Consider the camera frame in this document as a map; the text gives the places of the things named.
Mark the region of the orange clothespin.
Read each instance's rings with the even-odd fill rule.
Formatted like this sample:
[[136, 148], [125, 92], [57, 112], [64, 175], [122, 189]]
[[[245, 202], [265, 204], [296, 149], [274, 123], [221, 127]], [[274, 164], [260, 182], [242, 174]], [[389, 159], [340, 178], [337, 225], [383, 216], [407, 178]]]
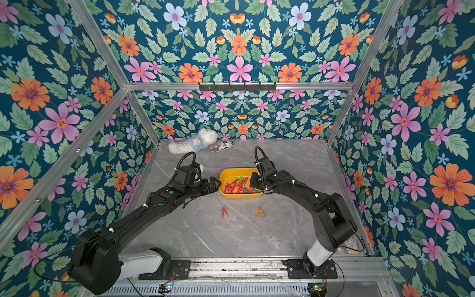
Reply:
[[265, 213], [263, 211], [263, 208], [261, 206], [258, 206], [258, 213], [257, 213], [257, 217], [265, 217]]

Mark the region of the yellow plastic storage box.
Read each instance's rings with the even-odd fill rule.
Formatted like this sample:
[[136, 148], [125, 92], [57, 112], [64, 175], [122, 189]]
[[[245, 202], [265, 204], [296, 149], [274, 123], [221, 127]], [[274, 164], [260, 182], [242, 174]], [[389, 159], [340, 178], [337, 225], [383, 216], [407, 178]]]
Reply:
[[220, 193], [227, 199], [253, 199], [263, 196], [263, 192], [251, 186], [251, 176], [255, 168], [228, 168], [220, 174]]

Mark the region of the red clothespin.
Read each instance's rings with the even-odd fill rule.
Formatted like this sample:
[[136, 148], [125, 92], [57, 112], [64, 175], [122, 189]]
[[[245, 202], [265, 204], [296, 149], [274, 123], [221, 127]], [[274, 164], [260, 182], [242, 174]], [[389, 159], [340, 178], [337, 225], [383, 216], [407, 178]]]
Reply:
[[229, 217], [229, 214], [228, 214], [228, 211], [226, 209], [226, 207], [223, 207], [222, 208], [222, 218], [228, 218]]

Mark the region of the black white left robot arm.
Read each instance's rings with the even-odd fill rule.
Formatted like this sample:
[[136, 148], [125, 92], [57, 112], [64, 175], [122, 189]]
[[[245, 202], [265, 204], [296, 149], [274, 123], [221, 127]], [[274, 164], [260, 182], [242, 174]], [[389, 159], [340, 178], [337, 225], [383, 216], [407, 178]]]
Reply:
[[150, 193], [142, 206], [109, 227], [81, 234], [68, 268], [70, 278], [93, 294], [100, 295], [117, 281], [136, 275], [170, 277], [173, 274], [171, 255], [163, 249], [153, 247], [128, 254], [122, 251], [157, 220], [220, 189], [219, 179], [202, 178], [200, 174], [198, 164], [177, 168], [172, 179]]

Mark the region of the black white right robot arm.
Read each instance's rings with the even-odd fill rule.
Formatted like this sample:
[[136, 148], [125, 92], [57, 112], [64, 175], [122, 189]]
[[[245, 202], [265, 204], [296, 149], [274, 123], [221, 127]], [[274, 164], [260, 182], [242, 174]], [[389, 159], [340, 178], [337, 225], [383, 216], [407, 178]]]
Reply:
[[312, 189], [289, 172], [278, 171], [266, 156], [256, 158], [255, 165], [257, 172], [251, 176], [253, 188], [290, 198], [312, 215], [316, 240], [304, 253], [305, 270], [323, 266], [345, 241], [357, 234], [355, 220], [340, 194], [325, 194]]

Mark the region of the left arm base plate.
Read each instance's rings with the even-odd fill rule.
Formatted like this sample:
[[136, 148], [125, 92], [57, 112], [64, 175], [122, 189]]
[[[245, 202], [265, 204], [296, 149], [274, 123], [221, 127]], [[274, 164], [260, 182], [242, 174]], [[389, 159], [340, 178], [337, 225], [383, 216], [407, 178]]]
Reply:
[[190, 260], [166, 260], [156, 272], [140, 274], [139, 280], [186, 280], [190, 265]]

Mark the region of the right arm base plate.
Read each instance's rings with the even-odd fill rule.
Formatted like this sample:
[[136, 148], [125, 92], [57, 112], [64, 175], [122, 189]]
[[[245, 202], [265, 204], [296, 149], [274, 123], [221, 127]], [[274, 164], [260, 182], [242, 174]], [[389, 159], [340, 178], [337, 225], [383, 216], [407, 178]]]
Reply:
[[287, 259], [283, 261], [289, 279], [330, 279], [338, 278], [338, 272], [333, 260], [327, 260], [321, 266], [315, 266], [308, 259]]

